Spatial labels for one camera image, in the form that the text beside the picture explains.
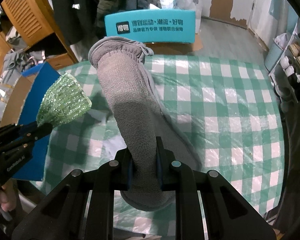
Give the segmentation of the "person's left hand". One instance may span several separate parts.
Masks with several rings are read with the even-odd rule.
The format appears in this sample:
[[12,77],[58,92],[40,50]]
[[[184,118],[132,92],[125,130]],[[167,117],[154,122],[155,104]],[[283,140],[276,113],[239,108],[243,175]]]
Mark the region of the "person's left hand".
[[16,207],[16,201],[13,185],[7,182],[0,188],[0,206],[5,212],[12,211]]

